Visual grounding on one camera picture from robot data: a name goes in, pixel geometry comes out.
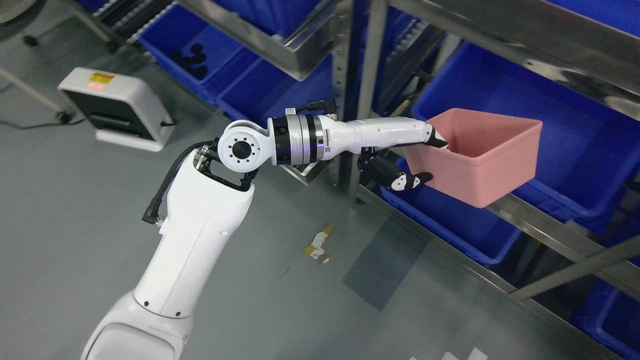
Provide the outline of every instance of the yellow label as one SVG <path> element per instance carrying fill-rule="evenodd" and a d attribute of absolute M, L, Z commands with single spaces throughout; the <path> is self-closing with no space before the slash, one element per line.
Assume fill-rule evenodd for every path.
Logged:
<path fill-rule="evenodd" d="M 93 75 L 91 75 L 91 77 L 89 78 L 90 81 L 97 81 L 98 83 L 105 83 L 105 84 L 110 83 L 111 79 L 113 79 L 113 76 L 107 75 L 107 74 L 101 74 L 99 72 L 93 73 Z"/>

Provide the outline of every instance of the cable connector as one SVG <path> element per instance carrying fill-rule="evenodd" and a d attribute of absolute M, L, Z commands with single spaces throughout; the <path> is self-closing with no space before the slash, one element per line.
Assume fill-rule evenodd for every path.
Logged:
<path fill-rule="evenodd" d="M 150 224 L 155 224 L 158 221 L 159 215 L 158 211 L 160 211 L 160 204 L 162 204 L 162 198 L 153 198 L 147 206 L 147 210 L 145 210 L 145 214 L 142 215 L 142 221 L 148 222 Z"/>
<path fill-rule="evenodd" d="M 310 101 L 303 106 L 296 108 L 296 112 L 300 112 L 303 110 L 315 111 L 315 110 L 324 110 L 327 114 L 333 114 L 336 112 L 335 99 L 332 97 L 330 99 L 324 100 L 316 100 Z"/>

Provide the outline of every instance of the black robotic finger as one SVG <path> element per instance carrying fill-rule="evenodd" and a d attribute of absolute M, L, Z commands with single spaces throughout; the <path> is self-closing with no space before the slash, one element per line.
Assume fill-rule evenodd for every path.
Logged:
<path fill-rule="evenodd" d="M 421 172 L 419 174 L 416 174 L 415 177 L 420 179 L 421 184 L 424 184 L 427 181 L 431 181 L 433 179 L 433 174 L 430 172 Z"/>
<path fill-rule="evenodd" d="M 378 153 L 365 154 L 364 159 L 360 160 L 360 171 L 369 179 L 395 191 L 416 188 L 433 178 L 429 172 L 416 176 L 407 174 L 393 160 Z"/>

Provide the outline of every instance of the debris on floor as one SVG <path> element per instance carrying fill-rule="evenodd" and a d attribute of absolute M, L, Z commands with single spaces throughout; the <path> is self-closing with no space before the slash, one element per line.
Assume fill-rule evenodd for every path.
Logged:
<path fill-rule="evenodd" d="M 314 237 L 314 241 L 312 241 L 309 246 L 305 247 L 304 250 L 302 250 L 302 252 L 312 257 L 319 264 L 326 265 L 329 262 L 329 260 L 331 260 L 331 258 L 327 253 L 324 252 L 322 245 L 324 244 L 326 239 L 329 237 L 329 235 L 331 235 L 332 232 L 333 232 L 333 225 L 331 224 L 327 225 L 324 228 L 324 230 L 316 234 L 316 236 Z"/>

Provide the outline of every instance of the black cable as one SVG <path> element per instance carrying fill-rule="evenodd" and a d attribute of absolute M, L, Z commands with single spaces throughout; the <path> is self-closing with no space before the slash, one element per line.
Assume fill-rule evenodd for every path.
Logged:
<path fill-rule="evenodd" d="M 67 122 L 66 124 L 63 124 L 61 122 L 50 122 L 50 123 L 46 123 L 46 124 L 20 126 L 18 124 L 14 124 L 13 122 L 0 120 L 0 125 L 12 127 L 12 128 L 14 128 L 16 130 L 29 130 L 29 129 L 38 129 L 39 127 L 48 127 L 48 126 L 73 126 L 73 125 L 78 125 L 83 121 L 84 121 L 84 119 L 80 119 L 80 120 L 78 120 L 76 122 Z"/>
<path fill-rule="evenodd" d="M 145 210 L 145 214 L 142 215 L 142 221 L 148 222 L 150 224 L 155 224 L 157 222 L 158 211 L 160 210 L 160 204 L 162 204 L 162 198 L 164 196 L 164 193 L 169 188 L 169 184 L 171 184 L 171 181 L 173 181 L 173 178 L 176 176 L 176 174 L 178 174 L 178 168 L 180 167 L 182 160 L 184 160 L 184 158 L 191 151 L 193 151 L 193 149 L 197 149 L 207 144 L 213 144 L 213 141 L 209 140 L 206 142 L 195 143 L 189 146 L 187 149 L 185 149 L 180 155 L 178 155 L 178 157 L 175 159 L 175 161 L 171 165 L 171 168 L 169 168 L 169 171 L 167 171 L 166 175 L 164 176 L 164 179 L 162 180 L 162 184 L 160 184 L 160 188 L 158 188 L 156 195 L 154 196 L 153 199 L 151 199 L 149 206 L 147 206 L 147 209 Z"/>

